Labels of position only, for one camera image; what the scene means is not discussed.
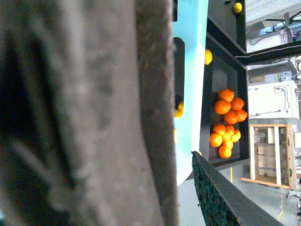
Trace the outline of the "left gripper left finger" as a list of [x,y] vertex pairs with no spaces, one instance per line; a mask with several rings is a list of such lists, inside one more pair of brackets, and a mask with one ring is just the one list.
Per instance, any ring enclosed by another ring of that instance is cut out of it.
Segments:
[[172,0],[0,3],[0,223],[176,226]]

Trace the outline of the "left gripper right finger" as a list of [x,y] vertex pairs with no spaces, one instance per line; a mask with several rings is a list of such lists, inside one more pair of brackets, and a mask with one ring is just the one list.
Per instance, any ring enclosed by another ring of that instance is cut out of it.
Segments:
[[198,152],[192,152],[194,185],[207,226],[281,226]]

